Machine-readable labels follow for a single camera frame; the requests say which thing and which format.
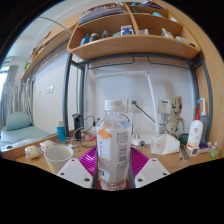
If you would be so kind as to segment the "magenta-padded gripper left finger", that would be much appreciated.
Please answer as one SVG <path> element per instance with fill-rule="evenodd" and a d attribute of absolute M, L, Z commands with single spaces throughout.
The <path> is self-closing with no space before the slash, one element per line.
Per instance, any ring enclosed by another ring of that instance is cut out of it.
<path fill-rule="evenodd" d="M 98 157 L 94 147 L 80 158 L 71 158 L 57 175 L 84 188 L 96 189 L 98 186 Z"/>

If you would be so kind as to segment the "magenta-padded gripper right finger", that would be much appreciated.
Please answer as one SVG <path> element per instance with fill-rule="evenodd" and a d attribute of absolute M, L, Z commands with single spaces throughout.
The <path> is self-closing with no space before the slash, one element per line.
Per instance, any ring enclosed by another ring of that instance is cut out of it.
<path fill-rule="evenodd" d="M 129 167 L 131 189 L 146 186 L 168 175 L 168 170 L 157 158 L 148 158 L 136 148 L 131 148 Z"/>

